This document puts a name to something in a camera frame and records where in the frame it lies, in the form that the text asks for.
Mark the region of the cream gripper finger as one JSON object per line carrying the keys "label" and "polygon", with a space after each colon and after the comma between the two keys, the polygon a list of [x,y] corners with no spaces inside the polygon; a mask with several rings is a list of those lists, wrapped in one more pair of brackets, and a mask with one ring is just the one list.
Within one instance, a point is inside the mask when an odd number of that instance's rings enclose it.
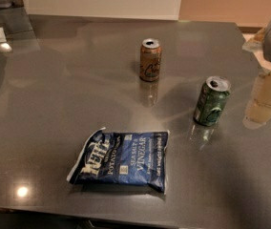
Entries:
{"label": "cream gripper finger", "polygon": [[266,28],[260,29],[242,45],[242,49],[247,52],[263,52],[265,31]]}
{"label": "cream gripper finger", "polygon": [[271,119],[271,71],[259,73],[245,109],[243,125],[255,130]]}

